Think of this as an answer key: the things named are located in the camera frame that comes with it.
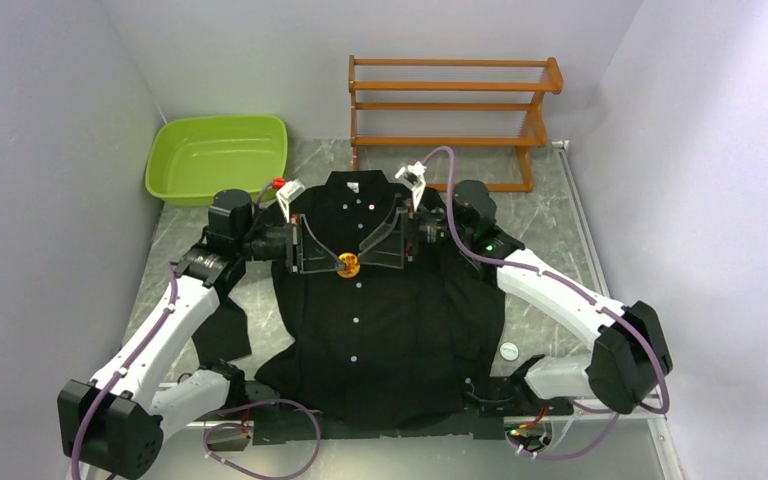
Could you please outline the orange round brooch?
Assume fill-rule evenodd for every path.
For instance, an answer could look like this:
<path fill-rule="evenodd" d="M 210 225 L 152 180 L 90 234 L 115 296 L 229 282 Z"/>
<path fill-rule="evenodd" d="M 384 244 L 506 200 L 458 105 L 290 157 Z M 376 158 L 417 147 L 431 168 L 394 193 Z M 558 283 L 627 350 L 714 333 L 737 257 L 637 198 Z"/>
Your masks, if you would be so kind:
<path fill-rule="evenodd" d="M 360 262 L 356 254 L 346 252 L 338 256 L 338 260 L 341 267 L 337 270 L 337 274 L 342 278 L 353 278 L 358 275 L 360 271 Z"/>

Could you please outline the black button shirt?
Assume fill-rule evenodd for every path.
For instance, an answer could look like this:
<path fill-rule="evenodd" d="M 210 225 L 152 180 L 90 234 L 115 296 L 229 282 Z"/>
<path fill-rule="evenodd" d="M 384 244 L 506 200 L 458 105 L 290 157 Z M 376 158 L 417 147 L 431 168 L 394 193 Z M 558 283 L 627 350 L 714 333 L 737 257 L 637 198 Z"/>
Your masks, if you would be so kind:
<path fill-rule="evenodd" d="M 291 344 L 255 378 L 306 407 L 352 411 L 392 395 L 387 409 L 483 390 L 505 324 L 505 296 L 450 241 L 423 245 L 404 269 L 357 276 L 296 274 L 274 261 L 275 298 Z"/>

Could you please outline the white round brooch back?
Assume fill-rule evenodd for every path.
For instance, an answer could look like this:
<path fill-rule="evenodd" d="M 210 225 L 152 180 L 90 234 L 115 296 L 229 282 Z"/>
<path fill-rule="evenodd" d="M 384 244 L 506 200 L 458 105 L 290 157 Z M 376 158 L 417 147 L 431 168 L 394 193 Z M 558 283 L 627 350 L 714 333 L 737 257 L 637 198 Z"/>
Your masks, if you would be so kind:
<path fill-rule="evenodd" d="M 512 342 L 503 342 L 499 345 L 499 355 L 507 362 L 513 362 L 519 357 L 519 349 Z"/>

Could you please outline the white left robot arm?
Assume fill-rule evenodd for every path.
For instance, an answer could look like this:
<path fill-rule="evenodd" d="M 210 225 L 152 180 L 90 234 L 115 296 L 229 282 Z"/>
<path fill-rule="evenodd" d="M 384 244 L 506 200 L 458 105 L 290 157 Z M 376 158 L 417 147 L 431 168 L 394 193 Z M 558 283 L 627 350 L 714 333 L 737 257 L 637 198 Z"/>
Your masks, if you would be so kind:
<path fill-rule="evenodd" d="M 69 381 L 57 398 L 68 475 L 96 468 L 138 479 L 163 444 L 191 422 L 216 415 L 245 428 L 257 407 L 235 360 L 250 349 L 245 313 L 230 294 L 253 261 L 311 271 L 322 251 L 306 219 L 290 210 L 302 185 L 277 193 L 282 222 L 264 224 L 259 202 L 243 190 L 217 193 L 198 241 L 167 267 L 165 291 L 136 332 L 89 380 Z"/>

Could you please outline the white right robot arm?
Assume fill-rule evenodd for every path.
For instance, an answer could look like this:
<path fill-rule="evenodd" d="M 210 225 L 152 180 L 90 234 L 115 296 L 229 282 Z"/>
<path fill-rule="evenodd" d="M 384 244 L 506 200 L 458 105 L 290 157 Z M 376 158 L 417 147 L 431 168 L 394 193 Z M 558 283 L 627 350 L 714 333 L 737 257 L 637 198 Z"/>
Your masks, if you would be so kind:
<path fill-rule="evenodd" d="M 454 241 L 466 260 L 504 293 L 537 307 L 588 348 L 570 357 L 536 355 L 506 379 L 496 397 L 532 415 L 555 399 L 591 398 L 607 412 L 655 412 L 646 398 L 673 362 L 654 308 L 625 305 L 550 267 L 496 222 L 497 205 L 477 180 L 457 183 L 445 205 L 423 204 L 423 181 L 411 175 L 410 197 L 359 244 L 358 265 L 403 268 L 423 244 Z"/>

